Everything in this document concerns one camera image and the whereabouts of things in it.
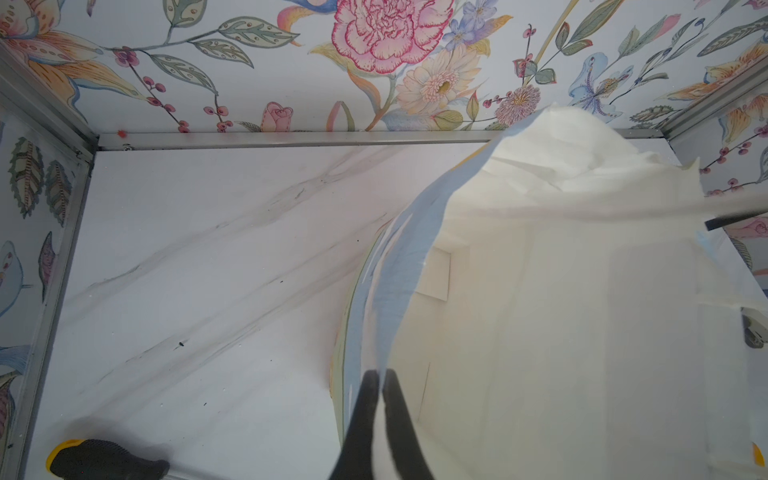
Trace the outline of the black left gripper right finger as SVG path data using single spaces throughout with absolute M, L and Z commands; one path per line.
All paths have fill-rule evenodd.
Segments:
M 382 389 L 385 432 L 399 479 L 434 480 L 411 421 L 397 373 L 388 369 Z

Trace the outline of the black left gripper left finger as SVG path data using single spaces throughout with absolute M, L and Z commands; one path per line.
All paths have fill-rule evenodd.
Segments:
M 373 480 L 373 432 L 379 399 L 379 374 L 364 373 L 345 440 L 330 480 Z

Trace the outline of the landscape print paper bag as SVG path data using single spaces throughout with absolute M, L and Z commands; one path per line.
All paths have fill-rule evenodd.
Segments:
M 332 363 L 341 448 L 376 370 L 374 479 L 399 479 L 393 369 L 434 479 L 765 478 L 767 300 L 711 223 L 766 208 L 573 107 L 502 132 L 378 231 Z

